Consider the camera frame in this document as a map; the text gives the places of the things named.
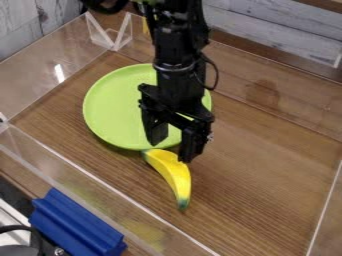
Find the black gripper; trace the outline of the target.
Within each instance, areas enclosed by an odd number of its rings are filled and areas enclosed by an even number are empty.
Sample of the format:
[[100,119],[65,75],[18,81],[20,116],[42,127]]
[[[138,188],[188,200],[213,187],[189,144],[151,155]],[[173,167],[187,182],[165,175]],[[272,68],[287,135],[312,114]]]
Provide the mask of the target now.
[[156,84],[141,83],[138,107],[145,138],[156,146],[168,137],[168,125],[181,131],[179,160],[189,163],[203,153],[211,140],[213,115],[201,103],[205,87],[205,64],[185,69],[153,65]]

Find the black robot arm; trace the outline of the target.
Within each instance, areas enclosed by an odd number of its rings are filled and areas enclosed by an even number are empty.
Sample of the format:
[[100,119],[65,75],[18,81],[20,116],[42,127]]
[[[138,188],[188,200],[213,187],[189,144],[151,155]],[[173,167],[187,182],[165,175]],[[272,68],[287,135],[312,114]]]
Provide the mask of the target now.
[[215,117],[203,104],[205,67],[212,61],[203,53],[208,26],[201,0],[80,0],[97,13],[118,13],[128,3],[142,7],[155,57],[156,83],[140,84],[138,107],[145,137],[157,145],[168,128],[181,131],[177,159],[188,163],[203,153]]

